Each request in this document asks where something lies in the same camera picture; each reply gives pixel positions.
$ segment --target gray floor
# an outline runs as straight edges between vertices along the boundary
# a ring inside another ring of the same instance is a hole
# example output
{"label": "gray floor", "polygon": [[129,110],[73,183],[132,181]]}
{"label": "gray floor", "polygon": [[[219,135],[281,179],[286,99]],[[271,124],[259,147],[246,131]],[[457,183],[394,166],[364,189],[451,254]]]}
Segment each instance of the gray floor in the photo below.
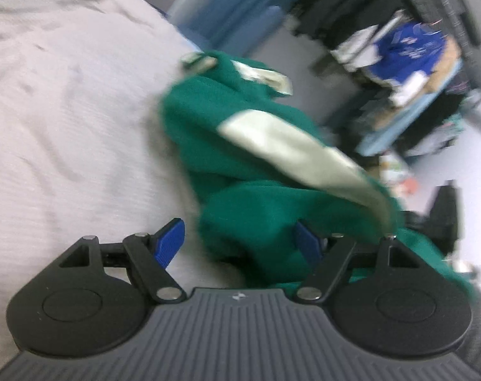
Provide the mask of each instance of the gray floor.
{"label": "gray floor", "polygon": [[293,96],[279,99],[304,111],[317,124],[350,98],[358,89],[348,75],[328,70],[317,77],[310,66],[319,60],[324,49],[305,36],[295,37],[285,27],[271,35],[250,57],[264,62],[288,76],[293,83]]}

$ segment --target mattress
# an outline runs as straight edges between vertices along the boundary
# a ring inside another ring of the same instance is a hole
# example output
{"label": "mattress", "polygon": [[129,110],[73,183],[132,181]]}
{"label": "mattress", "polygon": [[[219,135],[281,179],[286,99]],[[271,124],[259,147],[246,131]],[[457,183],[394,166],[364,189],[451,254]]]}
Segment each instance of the mattress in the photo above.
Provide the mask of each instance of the mattress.
{"label": "mattress", "polygon": [[0,0],[0,366],[17,351],[9,299],[83,235],[118,242],[181,217],[178,283],[240,285],[199,242],[157,117],[189,51],[143,0]]}

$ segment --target shelf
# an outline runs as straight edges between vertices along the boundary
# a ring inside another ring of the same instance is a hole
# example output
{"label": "shelf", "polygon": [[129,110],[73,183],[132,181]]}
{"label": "shelf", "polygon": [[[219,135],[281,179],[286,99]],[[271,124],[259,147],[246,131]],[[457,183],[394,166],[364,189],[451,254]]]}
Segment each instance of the shelf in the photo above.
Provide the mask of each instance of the shelf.
{"label": "shelf", "polygon": [[386,151],[396,139],[412,124],[420,114],[429,107],[431,103],[448,86],[452,78],[461,70],[462,60],[459,59],[450,75],[443,81],[441,87],[435,93],[424,94],[413,104],[402,110],[394,120],[385,128],[369,133],[364,136],[356,148],[357,153],[362,156],[374,156]]}

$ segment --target blue gripper pad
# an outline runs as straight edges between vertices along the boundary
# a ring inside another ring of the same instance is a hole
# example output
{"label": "blue gripper pad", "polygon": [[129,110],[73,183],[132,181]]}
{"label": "blue gripper pad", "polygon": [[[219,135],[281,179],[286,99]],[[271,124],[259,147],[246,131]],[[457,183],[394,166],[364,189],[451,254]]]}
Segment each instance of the blue gripper pad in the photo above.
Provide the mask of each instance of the blue gripper pad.
{"label": "blue gripper pad", "polygon": [[298,221],[293,229],[296,248],[307,263],[314,268],[322,260],[325,242],[314,234],[303,222]]}
{"label": "blue gripper pad", "polygon": [[184,243],[185,225],[175,218],[150,237],[149,249],[158,263],[166,269]]}

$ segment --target bed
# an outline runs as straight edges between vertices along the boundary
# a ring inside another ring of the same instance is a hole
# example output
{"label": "bed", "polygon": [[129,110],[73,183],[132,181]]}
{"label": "bed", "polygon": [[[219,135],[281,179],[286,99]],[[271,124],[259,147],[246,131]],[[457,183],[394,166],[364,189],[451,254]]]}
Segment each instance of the bed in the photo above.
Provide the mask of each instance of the bed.
{"label": "bed", "polygon": [[0,366],[9,299],[84,235],[187,226],[169,272],[239,285],[206,258],[197,206],[157,119],[190,45],[143,0],[0,0]]}

